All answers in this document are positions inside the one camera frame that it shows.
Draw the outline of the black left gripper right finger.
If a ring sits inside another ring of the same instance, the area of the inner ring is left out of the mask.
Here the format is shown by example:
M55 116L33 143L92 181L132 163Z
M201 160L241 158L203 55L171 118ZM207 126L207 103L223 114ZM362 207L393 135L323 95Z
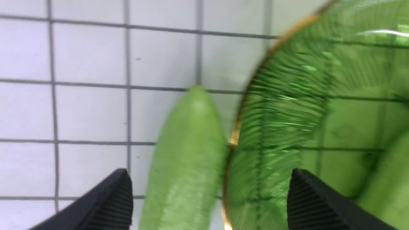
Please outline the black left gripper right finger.
M292 171L287 222L290 230L392 230L305 169Z

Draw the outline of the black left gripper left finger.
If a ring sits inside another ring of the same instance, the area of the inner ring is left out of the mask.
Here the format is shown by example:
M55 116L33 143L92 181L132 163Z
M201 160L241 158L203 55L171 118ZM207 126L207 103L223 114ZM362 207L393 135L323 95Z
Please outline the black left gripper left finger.
M116 169L62 211L34 230L129 230L133 216L132 181L126 169Z

